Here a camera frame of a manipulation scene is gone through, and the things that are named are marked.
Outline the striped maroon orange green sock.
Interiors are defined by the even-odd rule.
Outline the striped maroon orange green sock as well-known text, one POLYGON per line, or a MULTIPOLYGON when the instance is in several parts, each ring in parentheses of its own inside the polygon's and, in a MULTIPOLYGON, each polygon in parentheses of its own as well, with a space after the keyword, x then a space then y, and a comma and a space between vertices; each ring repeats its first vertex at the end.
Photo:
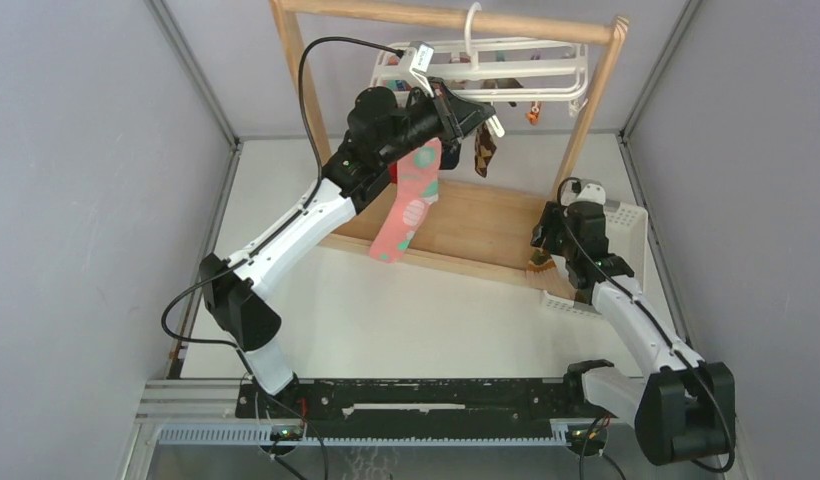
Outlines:
POLYGON ((529 257, 526 273, 540 275, 553 272, 557 264, 553 255, 543 248, 535 248, 529 257))

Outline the white plastic clip hanger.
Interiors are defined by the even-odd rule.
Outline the white plastic clip hanger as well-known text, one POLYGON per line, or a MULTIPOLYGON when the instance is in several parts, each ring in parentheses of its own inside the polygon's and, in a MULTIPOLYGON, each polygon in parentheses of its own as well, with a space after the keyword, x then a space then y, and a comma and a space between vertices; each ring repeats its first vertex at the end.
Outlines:
MULTIPOLYGON (((481 10, 474 3, 466 15, 463 37, 458 40, 426 42, 435 49, 427 71, 429 78, 442 78, 461 96, 477 102, 506 103, 529 107, 541 101, 563 103, 575 117, 587 103, 589 86, 588 47, 582 43, 540 40, 527 37, 475 38, 472 22, 481 10), (515 78, 517 89, 482 89, 483 80, 515 78)), ((369 85, 386 87, 401 101, 411 87, 401 79, 398 63, 411 42, 391 44, 377 55, 369 85)))

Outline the white perforated plastic basket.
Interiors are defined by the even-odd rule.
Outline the white perforated plastic basket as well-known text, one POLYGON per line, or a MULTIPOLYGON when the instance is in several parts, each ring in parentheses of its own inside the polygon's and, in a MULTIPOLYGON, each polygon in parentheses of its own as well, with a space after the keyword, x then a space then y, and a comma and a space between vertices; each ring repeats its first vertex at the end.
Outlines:
MULTIPOLYGON (((645 285, 646 247, 648 246, 648 212, 637 205, 607 200, 604 205, 605 234, 609 252, 622 257, 634 272, 641 286, 645 285)), ((540 306, 547 314, 565 314, 573 317, 600 319, 601 315, 590 305, 575 300, 575 293, 563 297, 542 291, 540 306)))

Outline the orange hanger clip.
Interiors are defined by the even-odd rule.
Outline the orange hanger clip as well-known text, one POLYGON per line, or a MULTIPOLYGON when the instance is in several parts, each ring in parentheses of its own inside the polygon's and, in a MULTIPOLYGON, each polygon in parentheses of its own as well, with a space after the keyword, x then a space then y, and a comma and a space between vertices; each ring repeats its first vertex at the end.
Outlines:
POLYGON ((529 110, 525 113, 525 118, 532 126, 537 126, 540 123, 542 111, 542 102, 534 101, 531 103, 529 110))

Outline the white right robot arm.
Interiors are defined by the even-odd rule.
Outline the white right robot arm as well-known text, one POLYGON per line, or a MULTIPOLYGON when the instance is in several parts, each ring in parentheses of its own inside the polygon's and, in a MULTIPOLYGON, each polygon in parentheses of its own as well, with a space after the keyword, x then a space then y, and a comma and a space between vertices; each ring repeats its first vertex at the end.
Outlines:
POLYGON ((735 378, 723 362, 708 362, 652 311, 632 268, 609 250, 602 204, 549 201, 534 228, 532 245, 560 255, 572 286, 619 335, 641 370, 638 383, 606 361, 583 362, 580 378, 565 388, 564 402, 578 416, 602 408, 630 425, 650 463, 736 458, 735 378))

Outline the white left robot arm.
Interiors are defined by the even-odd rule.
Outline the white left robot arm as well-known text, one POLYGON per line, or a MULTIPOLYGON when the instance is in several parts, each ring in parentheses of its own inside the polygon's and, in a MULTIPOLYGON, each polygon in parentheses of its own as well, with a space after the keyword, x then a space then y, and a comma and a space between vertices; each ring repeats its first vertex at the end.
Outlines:
POLYGON ((276 417, 291 414, 297 377, 276 336, 282 320, 268 299, 279 280, 312 248, 363 212, 389 185, 389 168, 428 141, 455 144, 492 119, 495 108, 463 98, 443 80, 413 88, 404 104, 383 86, 355 99, 348 129, 311 190, 242 249, 200 263, 206 310, 234 342, 260 388, 260 404, 276 417))

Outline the wooden hanger rack stand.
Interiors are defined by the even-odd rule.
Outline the wooden hanger rack stand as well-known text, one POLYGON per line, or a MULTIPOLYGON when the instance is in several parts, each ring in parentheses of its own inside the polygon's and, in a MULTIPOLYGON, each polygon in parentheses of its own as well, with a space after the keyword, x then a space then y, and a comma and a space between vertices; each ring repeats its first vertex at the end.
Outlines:
POLYGON ((457 183, 466 166, 482 177, 519 161, 502 144, 505 103, 585 97, 555 182, 570 174, 625 43, 619 15, 593 24, 384 1, 275 1, 271 5, 316 155, 314 201, 349 215, 326 245, 383 262, 405 262, 570 298, 554 259, 532 244, 545 200, 457 183), (354 94, 342 142, 327 140, 302 39, 302 13, 462 29, 478 42, 391 41, 376 46, 373 79, 354 94))

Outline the dark navy sock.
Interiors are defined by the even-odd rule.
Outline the dark navy sock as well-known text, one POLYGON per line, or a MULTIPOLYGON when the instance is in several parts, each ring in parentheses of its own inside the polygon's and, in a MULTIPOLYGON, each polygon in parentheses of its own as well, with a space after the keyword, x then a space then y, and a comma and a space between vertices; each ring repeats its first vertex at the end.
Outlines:
POLYGON ((462 144, 460 142, 447 142, 442 144, 439 169, 451 171, 457 168, 460 163, 462 144))

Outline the brown argyle sock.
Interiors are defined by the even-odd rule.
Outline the brown argyle sock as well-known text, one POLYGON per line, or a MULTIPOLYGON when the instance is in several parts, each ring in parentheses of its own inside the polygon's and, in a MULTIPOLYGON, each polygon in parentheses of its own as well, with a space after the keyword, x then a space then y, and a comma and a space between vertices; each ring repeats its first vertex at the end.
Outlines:
MULTIPOLYGON (((482 81, 481 88, 517 89, 522 88, 522 84, 515 78, 489 79, 482 81)), ((497 150, 494 134, 490 131, 486 123, 483 123, 476 131, 474 149, 475 172, 480 177, 486 178, 488 175, 488 166, 497 150)))

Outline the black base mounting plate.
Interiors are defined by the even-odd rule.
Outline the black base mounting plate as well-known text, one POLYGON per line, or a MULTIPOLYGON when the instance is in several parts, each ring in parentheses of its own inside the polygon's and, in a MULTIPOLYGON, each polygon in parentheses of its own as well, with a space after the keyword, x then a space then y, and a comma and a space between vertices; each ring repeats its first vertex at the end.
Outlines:
POLYGON ((607 411, 561 379, 310 379, 275 398, 242 384, 238 419, 290 420, 335 440, 559 440, 607 411))

